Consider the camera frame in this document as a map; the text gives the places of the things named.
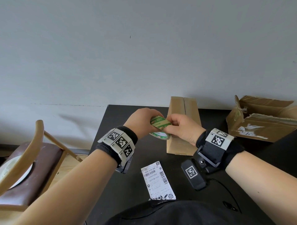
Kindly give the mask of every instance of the qr code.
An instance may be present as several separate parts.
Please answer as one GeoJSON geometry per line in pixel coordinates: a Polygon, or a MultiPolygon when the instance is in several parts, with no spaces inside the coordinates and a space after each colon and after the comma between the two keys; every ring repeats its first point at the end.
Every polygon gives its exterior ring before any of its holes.
{"type": "Polygon", "coordinates": [[[198,175],[197,171],[194,169],[193,166],[190,166],[188,169],[186,169],[186,173],[188,174],[190,179],[198,175]]]}
{"type": "Polygon", "coordinates": [[[221,147],[222,144],[223,144],[223,142],[224,142],[224,140],[225,140],[224,138],[221,138],[221,137],[215,135],[211,142],[213,144],[221,147]]]}
{"type": "Polygon", "coordinates": [[[221,136],[223,136],[223,137],[227,137],[227,136],[228,136],[228,134],[226,134],[226,133],[223,132],[223,131],[218,131],[217,134],[218,134],[218,135],[221,135],[221,136]]]}
{"type": "Polygon", "coordinates": [[[112,133],[108,136],[108,138],[109,138],[109,139],[112,139],[112,140],[114,141],[115,139],[118,138],[118,136],[120,136],[120,134],[118,134],[118,133],[116,133],[116,132],[112,132],[112,133]]]}
{"type": "Polygon", "coordinates": [[[125,138],[123,137],[120,137],[117,141],[116,141],[116,144],[121,148],[123,149],[124,146],[126,146],[128,142],[125,140],[125,138]]]}
{"type": "Polygon", "coordinates": [[[128,157],[132,152],[132,148],[130,145],[128,145],[125,149],[124,149],[124,153],[125,153],[125,156],[128,157]]]}
{"type": "Polygon", "coordinates": [[[168,199],[173,199],[173,194],[172,193],[169,193],[168,199]]]}

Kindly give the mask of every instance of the person's right arm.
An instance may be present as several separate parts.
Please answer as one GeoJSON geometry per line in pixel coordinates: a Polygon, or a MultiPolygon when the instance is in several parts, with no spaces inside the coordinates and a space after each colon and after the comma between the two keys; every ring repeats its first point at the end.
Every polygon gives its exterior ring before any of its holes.
{"type": "MultiPolygon", "coordinates": [[[[172,114],[163,130],[196,144],[205,131],[186,115],[172,114]]],[[[297,178],[243,151],[226,168],[241,188],[279,225],[297,224],[297,178]]]]}

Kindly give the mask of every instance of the chair backrest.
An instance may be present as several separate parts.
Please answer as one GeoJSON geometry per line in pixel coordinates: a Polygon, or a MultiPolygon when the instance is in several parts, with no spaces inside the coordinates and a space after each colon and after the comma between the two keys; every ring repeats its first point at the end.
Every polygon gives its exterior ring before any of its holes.
{"type": "Polygon", "coordinates": [[[14,167],[0,181],[0,196],[3,195],[27,171],[37,158],[42,147],[44,125],[42,120],[35,123],[34,137],[14,167]]]}

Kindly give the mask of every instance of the green and white tape roll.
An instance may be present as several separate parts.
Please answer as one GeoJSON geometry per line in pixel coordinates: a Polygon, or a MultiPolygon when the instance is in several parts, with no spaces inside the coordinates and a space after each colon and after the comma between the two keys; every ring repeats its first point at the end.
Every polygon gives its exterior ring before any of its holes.
{"type": "MultiPolygon", "coordinates": [[[[153,125],[154,127],[158,128],[160,130],[163,130],[168,125],[171,125],[171,123],[170,123],[170,121],[166,120],[165,118],[163,118],[161,116],[155,116],[155,117],[151,118],[151,125],[153,125]]],[[[170,134],[167,134],[164,131],[153,132],[153,133],[150,133],[150,135],[153,135],[154,137],[163,139],[163,140],[168,140],[170,138],[170,134]]]]}

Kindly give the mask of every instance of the wall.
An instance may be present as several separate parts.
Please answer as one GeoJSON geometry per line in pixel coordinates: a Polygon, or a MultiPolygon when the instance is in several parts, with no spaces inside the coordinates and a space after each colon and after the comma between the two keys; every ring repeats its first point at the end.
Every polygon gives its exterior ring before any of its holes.
{"type": "Polygon", "coordinates": [[[0,143],[89,148],[108,104],[296,100],[297,1],[1,1],[0,143]]]}

